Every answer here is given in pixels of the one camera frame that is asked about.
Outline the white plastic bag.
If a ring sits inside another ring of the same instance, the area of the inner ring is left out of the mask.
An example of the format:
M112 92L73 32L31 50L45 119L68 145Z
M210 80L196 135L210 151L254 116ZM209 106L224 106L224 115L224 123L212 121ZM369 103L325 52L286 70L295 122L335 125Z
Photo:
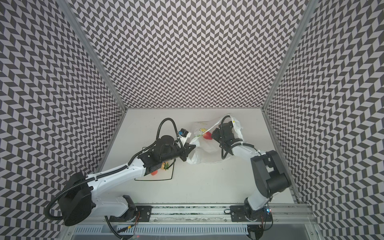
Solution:
M233 122L235 137L243 139L242 125L240 121L232 115L228 117L219 117L212 120L198 121L192 124L191 137L189 138L191 145L196 148L189 154L187 163L190 165L197 164L213 164L222 161L220 144L215 140L206 140L203 138L205 132L211 132L219 127L221 123Z

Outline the red strawberry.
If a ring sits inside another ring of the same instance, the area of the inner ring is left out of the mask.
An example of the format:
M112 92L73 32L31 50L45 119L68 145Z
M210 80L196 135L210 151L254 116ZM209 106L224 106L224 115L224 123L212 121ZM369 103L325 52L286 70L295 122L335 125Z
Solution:
M204 139L206 139L206 140L212 140L213 138L212 138L212 133L211 132L205 132L204 134L203 134L203 138Z

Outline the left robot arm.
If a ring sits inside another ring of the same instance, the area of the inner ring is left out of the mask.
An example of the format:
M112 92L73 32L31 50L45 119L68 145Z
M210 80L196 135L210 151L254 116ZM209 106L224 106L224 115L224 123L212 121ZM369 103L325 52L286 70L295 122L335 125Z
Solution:
M185 137L174 139L166 135L135 154L126 164L87 176L76 173L50 203L50 206L59 204L61 216L52 216L50 206L46 208L46 216L62 220L65 226L74 226L88 217L100 216L111 216L121 222L130 221L137 212L131 197L106 197L106 193L121 184L152 174L167 161L177 158L187 161L195 148L196 145L187 143Z

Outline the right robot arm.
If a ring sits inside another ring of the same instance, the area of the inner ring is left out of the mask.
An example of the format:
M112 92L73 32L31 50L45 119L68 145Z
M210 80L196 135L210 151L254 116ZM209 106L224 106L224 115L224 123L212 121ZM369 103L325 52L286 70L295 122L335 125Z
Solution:
M228 155L249 160L251 163L256 190L247 197L243 205L241 218L247 221L271 221L271 210L268 203L273 196L283 192L292 184L288 171L279 154L272 151L261 151L252 144L235 137L234 124L221 121L212 133L213 140L220 144L221 158Z

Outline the black outlined white mat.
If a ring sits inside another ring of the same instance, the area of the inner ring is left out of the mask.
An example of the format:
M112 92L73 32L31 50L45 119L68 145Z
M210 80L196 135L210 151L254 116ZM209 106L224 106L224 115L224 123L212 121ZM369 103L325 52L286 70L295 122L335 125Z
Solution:
M155 153L155 148L155 146L148 146L146 148L143 148L140 152L136 153L132 157L133 161L136 158L140 158L141 155L146 155L146 161L144 161L145 165L146 162L149 161L149 165L146 166L145 175L140 178L135 178L135 181L166 181L172 179L174 172L174 163L176 162L176 159L173 159L172 161L166 161L170 164L170 168L166 171L162 170L161 166L164 162L156 162L158 154ZM155 176L152 176L151 173L156 170L158 170L158 173Z

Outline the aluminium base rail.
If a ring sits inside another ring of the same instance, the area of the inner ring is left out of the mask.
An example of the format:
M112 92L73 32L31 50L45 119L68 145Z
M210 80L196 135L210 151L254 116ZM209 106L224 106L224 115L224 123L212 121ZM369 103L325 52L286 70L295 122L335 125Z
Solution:
M271 217L249 221L242 204L137 204L140 225L202 224L316 224L311 207L306 204L269 204Z

